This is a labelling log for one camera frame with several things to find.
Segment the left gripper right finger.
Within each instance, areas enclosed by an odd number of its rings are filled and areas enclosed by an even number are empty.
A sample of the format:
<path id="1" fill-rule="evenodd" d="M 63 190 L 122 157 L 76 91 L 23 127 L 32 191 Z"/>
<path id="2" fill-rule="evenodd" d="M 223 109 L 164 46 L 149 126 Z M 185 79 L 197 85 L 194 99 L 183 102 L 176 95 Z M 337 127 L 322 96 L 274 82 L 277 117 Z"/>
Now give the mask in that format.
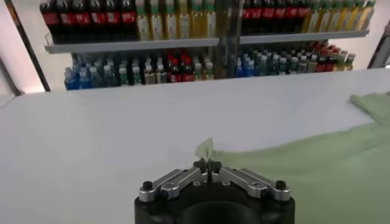
<path id="1" fill-rule="evenodd" d="M 237 170 L 224 167 L 217 161 L 209 161 L 208 171 L 212 181 L 231 182 L 253 198 L 261 199 L 267 195 L 277 201 L 288 201 L 291 198 L 291 191 L 285 181 L 272 181 L 249 169 Z"/>

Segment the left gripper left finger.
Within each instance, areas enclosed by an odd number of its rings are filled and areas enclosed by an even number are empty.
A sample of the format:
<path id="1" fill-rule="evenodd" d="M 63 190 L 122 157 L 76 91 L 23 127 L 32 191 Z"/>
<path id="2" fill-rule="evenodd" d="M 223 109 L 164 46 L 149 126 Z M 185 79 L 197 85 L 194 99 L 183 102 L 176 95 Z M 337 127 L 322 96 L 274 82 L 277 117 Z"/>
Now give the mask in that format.
<path id="1" fill-rule="evenodd" d="M 177 198 L 190 184 L 202 184 L 207 180 L 208 164 L 201 159 L 189 169 L 174 169 L 155 181 L 144 181 L 138 190 L 138 199 L 143 203 L 153 202 L 160 196 L 170 200 Z"/>

